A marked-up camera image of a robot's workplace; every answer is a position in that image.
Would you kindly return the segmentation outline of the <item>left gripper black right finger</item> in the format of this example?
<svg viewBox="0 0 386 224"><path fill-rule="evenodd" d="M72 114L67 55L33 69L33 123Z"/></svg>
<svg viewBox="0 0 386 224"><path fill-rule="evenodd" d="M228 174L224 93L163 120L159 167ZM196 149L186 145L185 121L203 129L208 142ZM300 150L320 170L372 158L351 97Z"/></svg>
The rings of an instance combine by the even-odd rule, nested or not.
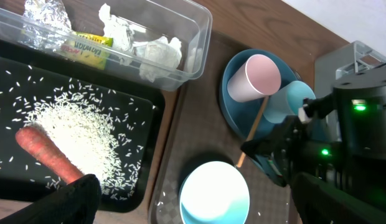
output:
<svg viewBox="0 0 386 224"><path fill-rule="evenodd" d="M297 174L289 185L303 224L386 223L385 212L308 173Z"/></svg>

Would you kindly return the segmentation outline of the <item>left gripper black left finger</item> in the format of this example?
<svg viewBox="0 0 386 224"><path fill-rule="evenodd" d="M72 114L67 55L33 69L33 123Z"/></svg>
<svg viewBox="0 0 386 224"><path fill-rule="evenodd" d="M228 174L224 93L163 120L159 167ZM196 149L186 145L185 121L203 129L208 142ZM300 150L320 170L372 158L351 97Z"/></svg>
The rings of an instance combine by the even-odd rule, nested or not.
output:
<svg viewBox="0 0 386 224"><path fill-rule="evenodd" d="M0 224L92 224L100 200L99 180L88 174L0 219Z"/></svg>

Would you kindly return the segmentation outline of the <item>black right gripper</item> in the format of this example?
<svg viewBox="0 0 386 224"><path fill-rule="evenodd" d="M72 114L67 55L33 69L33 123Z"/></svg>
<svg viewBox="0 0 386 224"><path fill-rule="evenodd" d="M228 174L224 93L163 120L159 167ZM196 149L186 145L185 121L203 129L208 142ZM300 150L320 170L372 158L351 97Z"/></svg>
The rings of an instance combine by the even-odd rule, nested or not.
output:
<svg viewBox="0 0 386 224"><path fill-rule="evenodd" d="M242 144L241 150L276 185L285 187L294 175L306 172L326 178L328 168L340 169L347 157L341 142L312 138L316 123L336 109L332 98L303 100L304 121L298 115L287 116L270 134Z"/></svg>

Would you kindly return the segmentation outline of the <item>orange carrot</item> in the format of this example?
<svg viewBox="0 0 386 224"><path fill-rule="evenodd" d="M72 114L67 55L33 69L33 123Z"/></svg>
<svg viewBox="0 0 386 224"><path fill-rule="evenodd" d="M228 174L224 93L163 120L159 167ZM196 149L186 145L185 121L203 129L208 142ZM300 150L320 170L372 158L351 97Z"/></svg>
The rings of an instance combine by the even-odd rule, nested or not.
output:
<svg viewBox="0 0 386 224"><path fill-rule="evenodd" d="M23 150L57 174L66 184L70 184L84 174L73 165L65 154L41 131L26 126L18 130L16 142Z"/></svg>

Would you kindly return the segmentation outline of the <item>pile of white rice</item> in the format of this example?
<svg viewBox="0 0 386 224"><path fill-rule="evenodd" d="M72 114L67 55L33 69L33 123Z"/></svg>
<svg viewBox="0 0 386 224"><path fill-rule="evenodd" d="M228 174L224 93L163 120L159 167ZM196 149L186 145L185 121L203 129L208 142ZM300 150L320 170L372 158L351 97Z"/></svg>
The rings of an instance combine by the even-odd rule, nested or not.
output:
<svg viewBox="0 0 386 224"><path fill-rule="evenodd" d="M138 193L154 110L136 96L0 59L0 176L60 187L15 140L33 126L80 171L96 175L105 198L129 200Z"/></svg>

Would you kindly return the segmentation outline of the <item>white napkin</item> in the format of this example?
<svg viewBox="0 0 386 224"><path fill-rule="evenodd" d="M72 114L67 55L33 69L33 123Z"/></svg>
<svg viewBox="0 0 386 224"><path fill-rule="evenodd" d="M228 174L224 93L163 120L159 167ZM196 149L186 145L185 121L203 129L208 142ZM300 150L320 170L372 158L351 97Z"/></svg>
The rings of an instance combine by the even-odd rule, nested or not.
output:
<svg viewBox="0 0 386 224"><path fill-rule="evenodd" d="M182 42L177 37L173 37L170 42L166 36L149 42L135 42L133 47L137 56L169 69L175 70L181 62ZM170 73L142 63L139 68L139 75L143 80L154 83L156 79L168 77Z"/></svg>

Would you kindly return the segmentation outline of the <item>white tissue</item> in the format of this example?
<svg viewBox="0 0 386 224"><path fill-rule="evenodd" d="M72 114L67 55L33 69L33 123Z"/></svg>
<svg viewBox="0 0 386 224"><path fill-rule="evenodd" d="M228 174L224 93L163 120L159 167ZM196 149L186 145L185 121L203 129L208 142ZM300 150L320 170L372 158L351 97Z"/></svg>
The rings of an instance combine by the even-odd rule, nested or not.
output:
<svg viewBox="0 0 386 224"><path fill-rule="evenodd" d="M113 39L113 48L122 52L132 52L134 31L126 19L110 14L110 9L111 7L104 3L98 11L98 17L104 23L104 36Z"/></svg>

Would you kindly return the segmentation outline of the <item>foil snack wrapper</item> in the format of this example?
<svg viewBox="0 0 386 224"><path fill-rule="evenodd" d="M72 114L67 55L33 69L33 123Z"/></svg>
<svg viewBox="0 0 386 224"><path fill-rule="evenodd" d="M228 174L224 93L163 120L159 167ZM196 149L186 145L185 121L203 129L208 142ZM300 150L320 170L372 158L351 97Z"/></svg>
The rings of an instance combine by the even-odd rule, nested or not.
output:
<svg viewBox="0 0 386 224"><path fill-rule="evenodd" d="M37 22L24 24L19 42L41 51L53 51L70 60L103 70L109 53L101 47L77 40L90 40L106 47L113 39L84 32L75 32L61 0L26 0L23 16Z"/></svg>

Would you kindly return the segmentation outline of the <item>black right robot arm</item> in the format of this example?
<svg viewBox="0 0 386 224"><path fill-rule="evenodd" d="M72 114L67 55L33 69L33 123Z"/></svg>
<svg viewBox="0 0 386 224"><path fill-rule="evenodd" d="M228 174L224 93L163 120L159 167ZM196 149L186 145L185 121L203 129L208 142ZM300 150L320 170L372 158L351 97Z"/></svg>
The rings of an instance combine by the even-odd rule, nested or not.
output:
<svg viewBox="0 0 386 224"><path fill-rule="evenodd" d="M303 100L304 117L287 116L242 151L297 207L386 216L386 63L343 76L323 98Z"/></svg>

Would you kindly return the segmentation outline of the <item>black waste tray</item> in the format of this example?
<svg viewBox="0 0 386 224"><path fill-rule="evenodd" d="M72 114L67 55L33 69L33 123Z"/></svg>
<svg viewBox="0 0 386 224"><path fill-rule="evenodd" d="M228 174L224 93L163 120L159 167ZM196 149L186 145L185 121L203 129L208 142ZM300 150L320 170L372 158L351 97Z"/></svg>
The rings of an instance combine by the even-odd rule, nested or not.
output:
<svg viewBox="0 0 386 224"><path fill-rule="evenodd" d="M144 198L165 101L159 90L0 40L0 198L33 202L65 186L16 141L43 131L101 184L102 210Z"/></svg>

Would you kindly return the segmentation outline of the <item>grey dishwasher rack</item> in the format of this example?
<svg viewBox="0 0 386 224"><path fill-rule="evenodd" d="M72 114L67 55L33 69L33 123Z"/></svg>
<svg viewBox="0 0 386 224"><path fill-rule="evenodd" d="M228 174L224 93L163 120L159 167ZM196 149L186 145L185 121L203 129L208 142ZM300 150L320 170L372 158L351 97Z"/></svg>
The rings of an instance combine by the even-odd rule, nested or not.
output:
<svg viewBox="0 0 386 224"><path fill-rule="evenodd" d="M386 62L386 56L357 40L327 53L314 63L314 93L322 98L331 92L335 80L369 70Z"/></svg>

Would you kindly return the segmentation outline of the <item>dark blue plate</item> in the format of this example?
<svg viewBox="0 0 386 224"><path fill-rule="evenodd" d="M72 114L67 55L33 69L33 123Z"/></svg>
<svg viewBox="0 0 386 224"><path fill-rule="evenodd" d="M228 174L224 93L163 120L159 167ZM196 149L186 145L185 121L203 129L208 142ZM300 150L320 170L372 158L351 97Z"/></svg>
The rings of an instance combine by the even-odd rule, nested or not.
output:
<svg viewBox="0 0 386 224"><path fill-rule="evenodd" d="M285 87L287 84L293 81L302 81L301 77L289 67L282 59L274 55L273 53L259 49L243 50L236 54L227 64L224 70L222 81L219 88L219 102L222 114L227 121L228 125L233 131L243 140L246 140L248 134L252 128L252 124L260 110L263 99L256 99L244 103L234 101L227 91L227 83L233 77L235 72L252 56L255 54L265 55L271 58L277 65L281 73L281 87ZM269 122L264 116L262 116L257 130L255 131L254 140L263 139L269 133L272 132L275 123ZM285 187L286 182L278 176L269 164L268 158L254 157L250 158L252 162L263 171L266 176L276 185Z"/></svg>

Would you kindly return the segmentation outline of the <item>pink cup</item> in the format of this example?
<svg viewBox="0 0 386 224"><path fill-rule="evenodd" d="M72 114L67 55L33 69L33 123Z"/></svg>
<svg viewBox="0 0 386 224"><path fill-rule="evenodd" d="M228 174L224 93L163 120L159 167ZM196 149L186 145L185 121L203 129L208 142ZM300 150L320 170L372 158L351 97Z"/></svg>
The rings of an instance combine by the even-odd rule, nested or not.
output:
<svg viewBox="0 0 386 224"><path fill-rule="evenodd" d="M239 103L264 98L281 86L281 74L271 58L255 54L233 74L227 83L230 97Z"/></svg>

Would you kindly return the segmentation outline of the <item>brown plastic tray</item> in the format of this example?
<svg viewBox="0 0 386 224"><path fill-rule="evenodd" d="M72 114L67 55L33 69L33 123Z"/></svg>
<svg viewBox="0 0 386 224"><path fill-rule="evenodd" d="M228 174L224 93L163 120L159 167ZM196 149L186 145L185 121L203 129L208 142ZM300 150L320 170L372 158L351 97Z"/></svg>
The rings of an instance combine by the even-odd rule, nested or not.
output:
<svg viewBox="0 0 386 224"><path fill-rule="evenodd" d="M209 161L238 161L243 140L222 115L219 86L229 60L247 48L213 31L204 74L182 86L149 207L150 224L182 223L179 187L197 166ZM250 191L247 223L300 222L289 187L275 185L249 159L239 171Z"/></svg>

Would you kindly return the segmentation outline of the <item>clear plastic bin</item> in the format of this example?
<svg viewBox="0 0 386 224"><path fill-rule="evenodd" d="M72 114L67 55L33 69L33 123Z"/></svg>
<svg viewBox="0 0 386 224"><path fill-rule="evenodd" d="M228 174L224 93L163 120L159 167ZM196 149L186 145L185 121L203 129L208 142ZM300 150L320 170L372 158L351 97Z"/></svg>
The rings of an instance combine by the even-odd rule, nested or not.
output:
<svg viewBox="0 0 386 224"><path fill-rule="evenodd" d="M166 91L203 74L211 30L191 0L0 1L0 39Z"/></svg>

